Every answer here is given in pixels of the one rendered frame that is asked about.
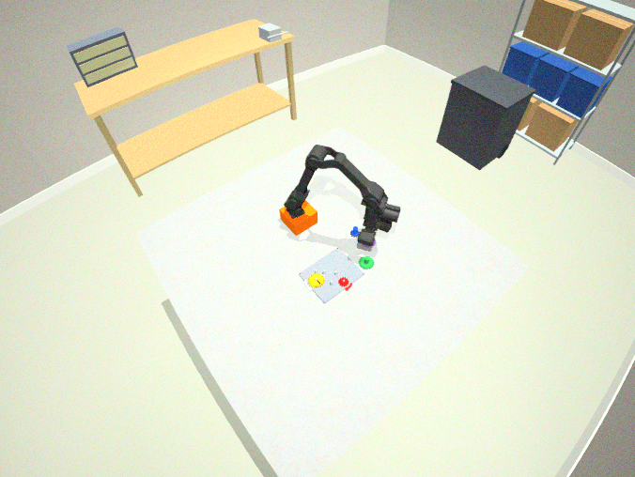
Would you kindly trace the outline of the green gear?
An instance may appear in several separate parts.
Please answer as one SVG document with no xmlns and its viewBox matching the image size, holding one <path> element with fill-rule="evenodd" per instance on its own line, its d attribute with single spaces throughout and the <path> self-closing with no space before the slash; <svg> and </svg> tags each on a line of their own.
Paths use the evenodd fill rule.
<svg viewBox="0 0 635 477">
<path fill-rule="evenodd" d="M 366 257 L 361 257 L 360 259 L 360 267 L 363 269 L 372 269 L 373 265 L 374 265 L 374 260 L 372 260 L 373 258 L 366 256 Z"/>
</svg>

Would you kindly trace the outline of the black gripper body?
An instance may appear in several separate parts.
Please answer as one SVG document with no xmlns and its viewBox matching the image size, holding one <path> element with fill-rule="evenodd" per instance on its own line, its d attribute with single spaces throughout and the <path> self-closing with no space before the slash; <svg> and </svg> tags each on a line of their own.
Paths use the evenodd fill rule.
<svg viewBox="0 0 635 477">
<path fill-rule="evenodd" d="M 379 213 L 380 216 L 380 213 Z M 364 223 L 363 226 L 365 226 L 364 231 L 361 231 L 358 237 L 358 242 L 362 243 L 362 244 L 366 244 L 369 246 L 372 246 L 375 240 L 375 227 L 376 227 L 376 223 L 379 220 L 379 216 L 377 218 L 369 218 L 366 216 L 366 214 L 364 215 Z"/>
</svg>

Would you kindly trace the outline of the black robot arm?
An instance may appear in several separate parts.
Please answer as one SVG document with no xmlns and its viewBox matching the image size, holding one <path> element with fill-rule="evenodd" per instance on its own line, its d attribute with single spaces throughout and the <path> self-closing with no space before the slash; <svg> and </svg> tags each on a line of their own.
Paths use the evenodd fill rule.
<svg viewBox="0 0 635 477">
<path fill-rule="evenodd" d="M 334 159 L 324 160 L 327 155 L 333 156 Z M 306 156 L 304 165 L 305 169 L 299 183 L 284 203 L 292 219 L 305 213 L 302 204 L 310 192 L 307 186 L 317 169 L 335 168 L 361 191 L 363 197 L 361 205 L 366 206 L 366 216 L 374 219 L 380 213 L 375 231 L 381 230 L 388 233 L 392 222 L 397 223 L 401 212 L 400 207 L 387 204 L 389 198 L 383 188 L 378 183 L 368 180 L 344 153 L 337 152 L 329 146 L 314 145 Z"/>
</svg>

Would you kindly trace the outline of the yellow gear with black stripe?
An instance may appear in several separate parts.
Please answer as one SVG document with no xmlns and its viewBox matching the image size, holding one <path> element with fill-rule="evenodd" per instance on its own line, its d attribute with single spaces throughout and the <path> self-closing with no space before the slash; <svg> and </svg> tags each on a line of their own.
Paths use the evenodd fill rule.
<svg viewBox="0 0 635 477">
<path fill-rule="evenodd" d="M 321 285 L 324 284 L 325 280 L 324 280 L 323 275 L 321 276 L 321 274 L 320 275 L 319 274 L 314 274 L 314 275 L 311 274 L 311 276 L 309 276 L 309 277 L 310 278 L 308 278 L 308 282 L 309 282 L 308 284 L 310 284 L 314 288 L 315 287 L 319 288 Z M 316 281 L 316 278 L 317 278 L 317 281 Z"/>
</svg>

